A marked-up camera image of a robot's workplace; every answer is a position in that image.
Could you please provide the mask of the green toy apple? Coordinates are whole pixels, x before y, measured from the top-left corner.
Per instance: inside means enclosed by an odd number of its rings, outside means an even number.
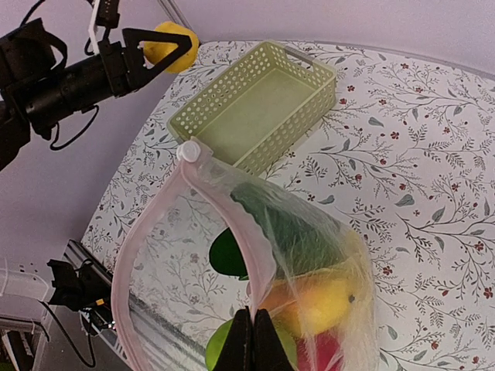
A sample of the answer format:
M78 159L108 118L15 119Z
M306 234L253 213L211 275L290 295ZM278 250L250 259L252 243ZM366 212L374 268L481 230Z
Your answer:
M223 323L210 337L210 340L207 343L205 354L205 363L208 370L213 370L216 366L221 351L226 342L227 335L232 326L232 322L233 320L230 319ZM289 332L287 332L282 326L280 326L280 324L275 323L274 327L289 362L292 366L297 366L298 356L295 340Z

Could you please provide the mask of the red toy food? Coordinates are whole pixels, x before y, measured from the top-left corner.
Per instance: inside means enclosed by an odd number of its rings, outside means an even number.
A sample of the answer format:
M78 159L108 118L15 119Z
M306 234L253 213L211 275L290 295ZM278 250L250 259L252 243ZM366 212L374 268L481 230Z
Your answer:
M343 354L337 332L331 329L312 338L316 343L315 352L310 350L305 337L296 339L297 370L341 370Z

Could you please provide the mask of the green toy leaf vegetable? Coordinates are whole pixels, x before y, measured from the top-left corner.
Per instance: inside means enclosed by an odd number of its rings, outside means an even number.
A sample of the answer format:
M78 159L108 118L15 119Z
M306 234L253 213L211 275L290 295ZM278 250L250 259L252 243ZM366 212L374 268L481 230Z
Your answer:
M275 276L299 276L344 262L343 226L298 196L276 185L243 182L230 197L253 216L274 248Z

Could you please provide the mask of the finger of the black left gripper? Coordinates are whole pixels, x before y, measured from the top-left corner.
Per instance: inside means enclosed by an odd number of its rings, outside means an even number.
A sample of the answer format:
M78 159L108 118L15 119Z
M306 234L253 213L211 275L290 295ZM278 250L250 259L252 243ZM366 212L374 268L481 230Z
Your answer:
M141 42L173 43L180 48L190 49L193 44L187 35L170 32L157 32L145 29L123 28L122 35L127 47L137 49Z
M132 67L132 89L139 90L153 81L159 74L168 73L166 68L172 65L181 56L187 53L184 48L177 47L172 53L164 57L156 65L152 65L144 55L144 46L135 49L133 56L134 66Z

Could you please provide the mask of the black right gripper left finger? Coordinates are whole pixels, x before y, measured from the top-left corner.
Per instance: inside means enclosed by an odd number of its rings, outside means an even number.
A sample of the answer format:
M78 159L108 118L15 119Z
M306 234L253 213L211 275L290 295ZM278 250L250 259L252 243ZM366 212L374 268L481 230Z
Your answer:
M253 325L248 307L238 310L213 370L251 370Z

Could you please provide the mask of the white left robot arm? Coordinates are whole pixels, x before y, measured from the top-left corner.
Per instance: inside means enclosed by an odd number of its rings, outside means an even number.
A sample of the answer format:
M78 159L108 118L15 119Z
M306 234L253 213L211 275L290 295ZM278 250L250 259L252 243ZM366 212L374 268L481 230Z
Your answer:
M100 52L67 65L67 45L34 19L1 38L1 167L36 133L57 144L63 119L99 111L110 97L140 90L192 48L188 35L126 28L123 43L102 39Z

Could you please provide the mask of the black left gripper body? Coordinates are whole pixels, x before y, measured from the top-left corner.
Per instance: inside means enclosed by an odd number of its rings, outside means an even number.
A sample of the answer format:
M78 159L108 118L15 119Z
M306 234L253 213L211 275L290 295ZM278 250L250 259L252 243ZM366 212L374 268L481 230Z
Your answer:
M147 84L144 54L138 46L124 47L120 42L104 39L98 49L114 97L123 97Z

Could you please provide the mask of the orange yellow toy mango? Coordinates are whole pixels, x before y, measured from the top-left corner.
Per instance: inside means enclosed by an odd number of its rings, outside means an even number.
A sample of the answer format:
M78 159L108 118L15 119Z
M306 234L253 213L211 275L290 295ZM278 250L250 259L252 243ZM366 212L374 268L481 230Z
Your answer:
M356 281L342 271L322 269L277 280L260 308L269 312L276 324L301 338L318 335L348 317L357 294Z

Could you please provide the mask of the yellow toy lemon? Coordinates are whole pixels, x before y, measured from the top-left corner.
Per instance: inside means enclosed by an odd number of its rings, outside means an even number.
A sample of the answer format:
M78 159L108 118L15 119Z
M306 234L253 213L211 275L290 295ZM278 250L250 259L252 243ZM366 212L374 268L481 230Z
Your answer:
M172 65L166 68L168 73L181 73L184 70L188 70L196 61L198 49L200 46L200 41L196 33L192 30L176 24L174 22L164 22L155 28L156 32L161 33L173 33L179 35L185 35L190 37L192 47L183 56L178 58ZM144 55L145 58L152 64L156 65L164 57L172 53L178 46L175 43L158 43L147 41L144 44Z

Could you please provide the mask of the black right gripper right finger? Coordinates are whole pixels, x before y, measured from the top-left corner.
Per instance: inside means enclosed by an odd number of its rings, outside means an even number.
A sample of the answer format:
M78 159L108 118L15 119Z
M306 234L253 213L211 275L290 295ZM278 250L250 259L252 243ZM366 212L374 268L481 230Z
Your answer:
M289 370L296 367L296 344L283 328L276 328L265 309L254 320L254 369Z

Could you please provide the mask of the clear zip top bag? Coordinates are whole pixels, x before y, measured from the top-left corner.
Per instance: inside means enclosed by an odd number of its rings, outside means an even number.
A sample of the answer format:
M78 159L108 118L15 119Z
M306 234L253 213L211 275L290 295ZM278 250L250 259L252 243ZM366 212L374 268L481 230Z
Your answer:
M256 313L275 281L297 276L275 276L274 248L230 193L243 182L275 185L215 159L196 139L181 144L177 158L176 169L128 233L113 281L198 342L205 354L213 333L248 307L255 370ZM341 224L346 260L322 268L342 271L357 283L348 317L333 328L343 354L341 370L376 370L379 349L370 255L360 236Z

